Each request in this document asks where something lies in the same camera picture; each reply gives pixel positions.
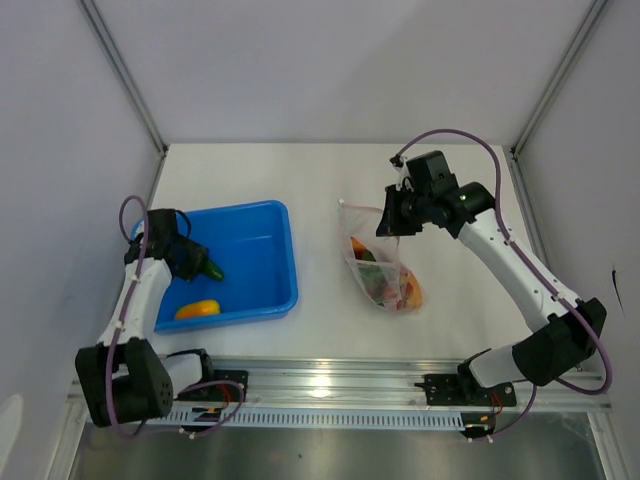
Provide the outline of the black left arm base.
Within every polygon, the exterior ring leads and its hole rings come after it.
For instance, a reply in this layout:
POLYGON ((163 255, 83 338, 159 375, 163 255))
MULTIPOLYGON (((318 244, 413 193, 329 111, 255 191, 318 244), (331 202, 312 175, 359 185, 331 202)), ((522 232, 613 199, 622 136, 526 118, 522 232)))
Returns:
POLYGON ((186 402, 235 403, 246 398, 248 386, 247 370, 215 370, 211 375, 180 390, 177 399, 186 402))

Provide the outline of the red toy strawberry bunch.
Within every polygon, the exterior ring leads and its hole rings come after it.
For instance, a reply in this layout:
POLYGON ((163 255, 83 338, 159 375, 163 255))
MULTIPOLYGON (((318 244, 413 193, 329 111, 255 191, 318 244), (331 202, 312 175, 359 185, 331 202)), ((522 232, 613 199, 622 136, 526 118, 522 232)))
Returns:
POLYGON ((368 249, 356 249, 354 254, 356 278, 377 306, 395 312, 416 311, 423 306, 421 286, 404 264, 378 262, 368 249))

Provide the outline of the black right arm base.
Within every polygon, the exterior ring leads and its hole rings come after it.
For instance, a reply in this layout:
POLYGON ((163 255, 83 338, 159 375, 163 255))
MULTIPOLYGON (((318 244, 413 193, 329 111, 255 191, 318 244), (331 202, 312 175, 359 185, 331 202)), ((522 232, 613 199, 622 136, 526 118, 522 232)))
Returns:
POLYGON ((422 390, 429 406, 515 407, 517 397, 512 383, 491 388, 473 386, 457 374, 425 374, 414 386, 422 390))

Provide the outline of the blue plastic bin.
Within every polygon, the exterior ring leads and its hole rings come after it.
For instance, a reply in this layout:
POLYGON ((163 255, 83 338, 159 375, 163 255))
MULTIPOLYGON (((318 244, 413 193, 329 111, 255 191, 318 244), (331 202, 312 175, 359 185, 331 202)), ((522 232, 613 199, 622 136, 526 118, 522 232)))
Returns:
POLYGON ((177 219, 178 230, 209 249, 224 280, 204 275, 175 278, 162 299, 154 331, 175 334, 198 329, 279 319, 298 300, 289 215, 276 200, 192 210, 177 219), (216 300, 221 313, 176 321, 177 310, 216 300))

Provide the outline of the clear zip top bag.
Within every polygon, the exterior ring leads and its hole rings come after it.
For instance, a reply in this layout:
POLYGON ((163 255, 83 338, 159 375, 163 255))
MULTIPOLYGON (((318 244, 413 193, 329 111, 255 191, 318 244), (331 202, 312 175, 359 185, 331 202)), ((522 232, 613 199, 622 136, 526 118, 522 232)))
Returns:
POLYGON ((415 313, 424 304, 422 287, 400 259, 400 239, 376 235, 382 213, 380 208, 340 199, 341 254, 361 291, 373 304, 391 313, 415 313))

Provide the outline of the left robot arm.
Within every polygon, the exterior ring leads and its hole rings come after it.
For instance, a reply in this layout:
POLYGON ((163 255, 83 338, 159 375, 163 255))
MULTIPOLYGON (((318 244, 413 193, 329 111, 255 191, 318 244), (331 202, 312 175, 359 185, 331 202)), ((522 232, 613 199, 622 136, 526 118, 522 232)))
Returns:
POLYGON ((112 318, 97 343, 76 354, 76 373, 98 427, 161 418, 184 390, 197 400, 216 390, 217 376, 205 350, 161 359, 148 340, 173 279, 224 278, 208 249, 179 230, 190 224, 180 210, 146 213, 124 256, 125 281, 112 318))

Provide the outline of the green toy cucumber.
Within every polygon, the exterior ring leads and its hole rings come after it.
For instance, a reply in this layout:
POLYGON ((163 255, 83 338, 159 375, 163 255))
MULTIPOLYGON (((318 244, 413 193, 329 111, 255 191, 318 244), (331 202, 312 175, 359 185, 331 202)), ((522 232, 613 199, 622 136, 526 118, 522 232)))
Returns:
POLYGON ((201 264, 200 272, 214 281, 221 282, 224 280, 224 272, 212 260, 205 260, 201 264))

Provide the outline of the orange toy meat slice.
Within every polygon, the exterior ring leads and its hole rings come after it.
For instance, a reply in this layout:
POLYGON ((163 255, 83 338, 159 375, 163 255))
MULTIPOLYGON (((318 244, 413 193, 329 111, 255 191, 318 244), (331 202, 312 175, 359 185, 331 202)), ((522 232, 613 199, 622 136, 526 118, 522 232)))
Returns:
POLYGON ((424 303, 422 287, 399 257, 397 240, 363 241, 350 237, 346 263, 362 292, 376 306, 389 312, 418 311, 424 303))

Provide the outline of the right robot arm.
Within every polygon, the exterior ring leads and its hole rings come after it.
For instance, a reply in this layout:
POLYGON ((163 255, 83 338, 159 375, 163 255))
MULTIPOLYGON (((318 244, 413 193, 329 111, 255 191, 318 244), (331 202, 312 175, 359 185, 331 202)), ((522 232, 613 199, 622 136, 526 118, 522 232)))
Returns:
POLYGON ((412 159, 395 155, 390 162, 399 177, 385 189, 377 236, 413 236, 426 224, 446 230, 484 263, 531 332, 459 365, 456 389, 464 401, 479 403, 504 383, 546 386, 596 353, 604 305, 581 299, 522 247, 482 184, 459 184, 440 151, 412 159))

